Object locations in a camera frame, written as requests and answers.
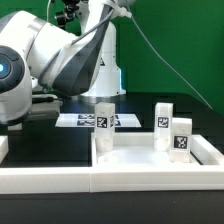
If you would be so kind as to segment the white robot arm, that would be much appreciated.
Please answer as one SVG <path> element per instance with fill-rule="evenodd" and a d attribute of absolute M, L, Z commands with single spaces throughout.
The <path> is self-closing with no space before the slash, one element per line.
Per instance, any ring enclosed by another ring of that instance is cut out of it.
<path fill-rule="evenodd" d="M 87 92 L 98 75 L 111 19 L 131 17 L 135 0 L 62 0 L 53 25 L 27 11 L 0 18 L 0 124 L 25 120 L 32 106 L 32 80 L 65 95 Z"/>

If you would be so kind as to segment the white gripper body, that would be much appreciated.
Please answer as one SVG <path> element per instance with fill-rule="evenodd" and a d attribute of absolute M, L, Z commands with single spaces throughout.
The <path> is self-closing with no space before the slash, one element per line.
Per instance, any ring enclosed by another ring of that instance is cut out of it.
<path fill-rule="evenodd" d="M 63 100 L 54 94 L 37 94 L 32 96 L 32 106 L 27 121 L 57 119 Z"/>

